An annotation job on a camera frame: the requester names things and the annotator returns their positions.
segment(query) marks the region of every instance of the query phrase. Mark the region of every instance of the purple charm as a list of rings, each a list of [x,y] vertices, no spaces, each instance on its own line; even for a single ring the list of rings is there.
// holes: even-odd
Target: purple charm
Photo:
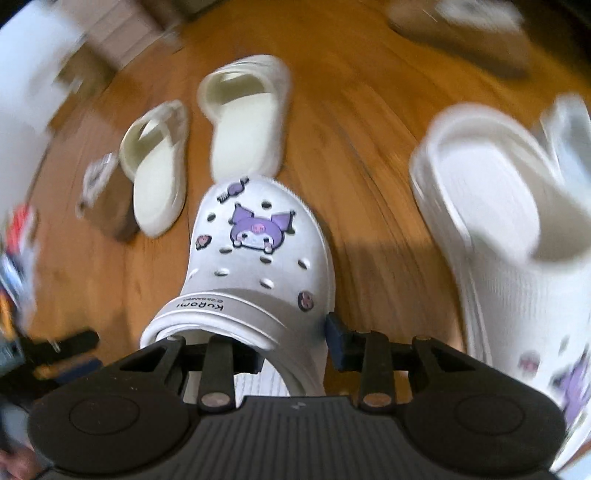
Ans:
[[[519,368],[521,368],[524,376],[534,378],[540,367],[540,354],[538,352],[529,351],[522,354],[519,358]]]
[[[309,312],[314,308],[314,297],[309,291],[303,290],[297,296],[297,305],[302,312]]]
[[[244,185],[248,183],[248,177],[241,178],[240,181],[235,183],[231,183],[228,187],[228,191],[222,193],[219,197],[217,197],[217,201],[219,203],[224,203],[230,197],[237,197],[242,192],[244,192]]]
[[[289,229],[295,214],[293,210],[289,213],[276,213],[269,220],[255,217],[254,212],[237,203],[232,215],[234,226],[230,231],[230,239],[236,248],[247,247],[272,254],[283,243],[284,232]]]
[[[591,400],[591,386],[587,378],[587,371],[589,370],[587,349],[572,368],[556,375],[551,381],[551,386],[564,394],[563,413],[568,428],[574,425],[589,400]]]
[[[208,246],[211,242],[212,242],[211,235],[199,235],[197,237],[197,240],[195,240],[195,248],[197,250],[201,250],[202,248],[205,248],[206,246]]]

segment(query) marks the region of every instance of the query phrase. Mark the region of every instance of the white wall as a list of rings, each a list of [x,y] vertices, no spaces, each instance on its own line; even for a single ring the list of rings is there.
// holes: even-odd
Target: white wall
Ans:
[[[82,31],[40,0],[28,4],[0,28],[0,106],[43,132],[65,101],[55,82],[62,59]]]
[[[50,140],[47,124],[68,94],[55,78],[81,37],[40,0],[0,28],[0,221],[35,177]]]
[[[0,221],[25,200],[50,140],[0,109]]]

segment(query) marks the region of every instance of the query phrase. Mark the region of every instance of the white slipper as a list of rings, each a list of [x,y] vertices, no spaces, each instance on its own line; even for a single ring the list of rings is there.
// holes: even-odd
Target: white slipper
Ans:
[[[266,360],[258,375],[235,377],[244,395],[323,395],[324,319],[335,306],[328,243],[310,210],[283,185],[263,177],[214,185],[195,220],[181,294],[141,338],[169,335],[205,343],[221,333]],[[186,401],[195,401],[191,374]]]
[[[183,210],[188,136],[187,109],[174,100],[136,120],[121,142],[121,167],[134,182],[135,219],[147,236],[162,235]]]
[[[468,353],[563,408],[561,467],[591,431],[591,218],[517,121],[441,113],[411,159],[418,207],[457,282]]]
[[[591,119],[584,100],[558,95],[533,133],[568,190],[591,209]]]
[[[214,126],[214,181],[277,175],[290,88],[287,66],[270,55],[237,60],[203,79],[197,101]]]

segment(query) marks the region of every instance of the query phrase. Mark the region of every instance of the metal rivet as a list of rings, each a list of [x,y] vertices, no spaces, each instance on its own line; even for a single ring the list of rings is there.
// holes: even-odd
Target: metal rivet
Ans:
[[[392,397],[386,393],[368,393],[363,397],[363,403],[372,408],[387,407],[392,403]]]
[[[209,408],[225,407],[230,403],[230,397],[223,392],[211,392],[201,397],[201,403]]]

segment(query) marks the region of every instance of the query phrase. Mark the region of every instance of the white slide sandal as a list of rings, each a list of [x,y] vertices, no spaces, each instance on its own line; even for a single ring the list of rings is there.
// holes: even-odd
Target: white slide sandal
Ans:
[[[553,469],[591,431],[591,218],[517,121],[456,105],[411,159],[411,186],[453,271],[468,353],[552,398],[569,433]]]
[[[170,335],[206,343],[220,333],[265,356],[261,373],[235,376],[237,404],[245,395],[323,395],[335,273],[306,205],[264,177],[214,185],[190,248],[181,293],[145,329],[141,347]],[[196,401],[198,382],[191,373],[185,401]]]
[[[214,126],[210,157],[214,181],[277,175],[290,89],[287,66],[271,55],[237,60],[203,79],[197,101]]]
[[[149,237],[166,232],[183,210],[188,136],[187,109],[174,100],[136,120],[121,142],[121,167],[134,182],[135,219]]]

